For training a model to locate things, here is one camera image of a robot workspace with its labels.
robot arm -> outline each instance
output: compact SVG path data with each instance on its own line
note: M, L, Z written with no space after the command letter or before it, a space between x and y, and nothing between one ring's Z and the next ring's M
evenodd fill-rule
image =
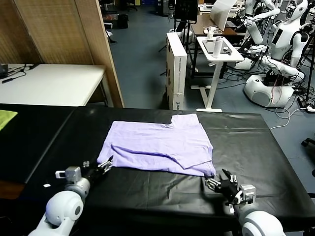
M65 171L57 171L57 178L65 178L68 184L65 191L54 195L46 205L46 212L37 228L29 236L69 236L73 225L83 211L84 201L91 185L113 165L110 158L96 168L88 167L82 176L80 167L69 167Z
M270 56L263 56L261 59L261 64L264 66L268 66L271 69L276 69L281 72L284 76L292 77L292 80L295 82L299 82L304 79L304 73L298 71L296 68L291 67L289 65L283 64L277 60L271 59Z
M222 170L228 179L217 181L206 179L206 186L214 192L222 193L242 226L244 236L285 236L280 221L273 215L261 211L255 204L256 188L251 184L238 188L235 175Z
M300 61L300 58L302 56L302 51L304 47L306 46L307 42L309 40L309 36L306 33L298 33L294 36L293 38L293 51L291 55L291 62L290 66L291 67L296 67L297 64Z
M255 22L266 19L271 16L276 16L280 13L280 9L276 8L271 0L260 0L260 1L264 3L264 5L268 9L270 9L270 11L258 14L254 17L252 17L252 15L253 15L254 3L256 2L256 0L247 0L245 2L246 14L248 15L248 17L244 20L244 25L246 26L255 44L261 44L263 41L263 38Z
M257 46L251 46L247 52L249 54L259 54L260 52L266 53L268 51L267 45L257 45Z

chair wheel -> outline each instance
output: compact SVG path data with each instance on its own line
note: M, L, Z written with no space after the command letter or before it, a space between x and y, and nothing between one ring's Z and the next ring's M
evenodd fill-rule
M301 143L302 146L307 147L308 146L308 142L306 142L305 140Z

white bottle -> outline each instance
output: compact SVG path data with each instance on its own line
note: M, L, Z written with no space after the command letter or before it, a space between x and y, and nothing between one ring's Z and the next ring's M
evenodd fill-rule
M218 36L216 39L215 48L213 50L213 55L212 55L214 58L218 58L221 53L223 39L224 38L222 36Z
M215 26L212 26L212 27L208 28L207 41L211 41L212 40L212 37L215 34L215 31L216 31L216 27Z

white standing desk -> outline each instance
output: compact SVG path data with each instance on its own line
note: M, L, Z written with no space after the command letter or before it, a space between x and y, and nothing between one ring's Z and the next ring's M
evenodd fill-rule
M9 71L10 68L21 66L24 64L8 65ZM3 80L23 73L0 80L0 103L85 106L100 82L107 87L104 92L109 98L104 66L40 64L25 72L26 76L5 84Z
M212 54L209 54L207 52L207 49L203 45L203 41L204 40L207 40L207 37L197 37L197 42L196 43L199 43L199 45L200 45L204 55L206 56L207 60L216 63L216 68L215 68L215 71L214 71L214 74L213 74L212 82L211 82L210 86L203 86L203 87L191 86L190 88L191 89L199 89L200 90L203 103L205 104L205 108L197 109L197 111L222 112L221 109L213 109L212 108L212 102L213 102L213 98L214 98L215 93L216 93L217 85L218 85L219 78L220 78L220 72L221 72L221 69L223 67L223 63L224 62L229 62L229 61L243 61L244 58L232 46L232 44L230 44L230 42L226 38L224 38L223 41L226 43L226 45L232 51L231 55L229 55L229 54L220 54L218 58L214 58L212 56ZM210 89L209 95L207 95L206 89Z

purple t-shirt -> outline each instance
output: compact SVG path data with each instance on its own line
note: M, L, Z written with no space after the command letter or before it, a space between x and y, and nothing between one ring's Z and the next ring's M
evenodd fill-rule
M196 114L173 116L171 124L114 121L97 161L113 156L116 167L210 177L212 149Z

